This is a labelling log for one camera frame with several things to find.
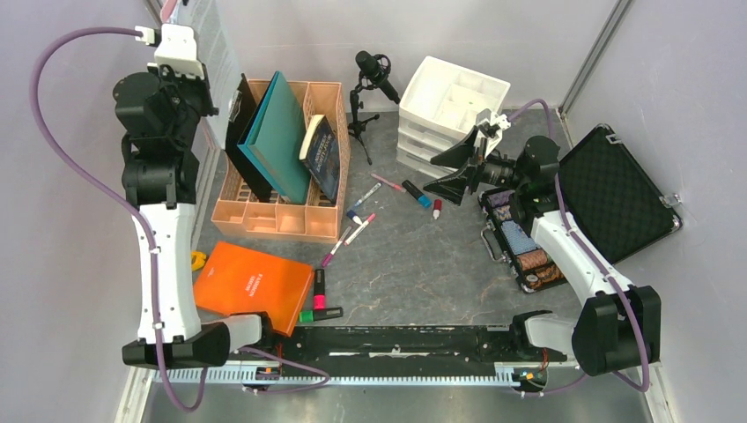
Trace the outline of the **printed white paper sheet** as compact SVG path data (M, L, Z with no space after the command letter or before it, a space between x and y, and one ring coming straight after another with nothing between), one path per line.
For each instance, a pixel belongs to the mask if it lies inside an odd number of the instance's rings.
M218 114L207 118L214 144L226 148L229 124L238 114L238 94L243 80L239 59L216 0L163 1L160 17L164 23L191 27L196 33L197 57L206 65L213 104Z

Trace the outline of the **black clipboard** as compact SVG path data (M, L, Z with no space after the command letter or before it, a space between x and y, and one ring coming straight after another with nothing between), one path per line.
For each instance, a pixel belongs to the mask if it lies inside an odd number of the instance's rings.
M246 76L242 74L229 105L225 151L251 193L260 202L269 202L273 188L243 150L248 146L248 135L256 118L257 108Z

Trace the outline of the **peach plastic file organizer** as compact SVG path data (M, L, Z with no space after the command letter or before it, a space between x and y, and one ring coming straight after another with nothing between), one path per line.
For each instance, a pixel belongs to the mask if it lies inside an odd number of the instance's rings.
M325 205L314 181L310 182L303 205L288 204L276 194L269 202L261 202L234 165L227 162L211 222L228 237L334 243L341 235L346 213L344 203L351 156L343 85L320 81L291 81L289 85L307 119L324 114L336 126L341 164L337 203Z

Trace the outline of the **dark blue hardcover book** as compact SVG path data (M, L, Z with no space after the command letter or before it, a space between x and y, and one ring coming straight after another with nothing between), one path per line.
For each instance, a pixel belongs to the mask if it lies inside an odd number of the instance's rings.
M341 162L335 130L325 115L313 115L300 147L299 160L307 168L322 194L336 204Z

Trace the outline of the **orange book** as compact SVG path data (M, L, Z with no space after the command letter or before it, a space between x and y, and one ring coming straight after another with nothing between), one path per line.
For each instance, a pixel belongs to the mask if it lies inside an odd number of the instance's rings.
M220 241L194 283L196 305L219 315L264 313L292 335L314 279L311 265Z

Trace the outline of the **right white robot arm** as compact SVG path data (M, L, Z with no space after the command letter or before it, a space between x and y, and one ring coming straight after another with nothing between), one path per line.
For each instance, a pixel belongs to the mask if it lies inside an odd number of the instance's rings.
M558 266L581 305L576 320L552 312L515 317L508 345L530 360L548 348L575 358L585 375L612 373L639 391L649 387L650 366L660 357L661 298L651 286L636 286L588 240L567 210L558 172L558 145L533 136L519 157L489 159L488 144L502 131L479 125L460 142L434 155L452 174L424 188L452 204L481 183L512 190L512 219Z

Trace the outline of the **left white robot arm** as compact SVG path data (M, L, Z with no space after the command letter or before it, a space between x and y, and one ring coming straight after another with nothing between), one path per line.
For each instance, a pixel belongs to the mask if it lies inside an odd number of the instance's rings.
M266 359L277 336L258 314L204 323L190 262L199 160L192 144L200 121L215 115L206 77L149 64L113 90L122 138L122 186L135 211L141 257L142 311L135 340L122 348L133 367L220 367L241 348Z

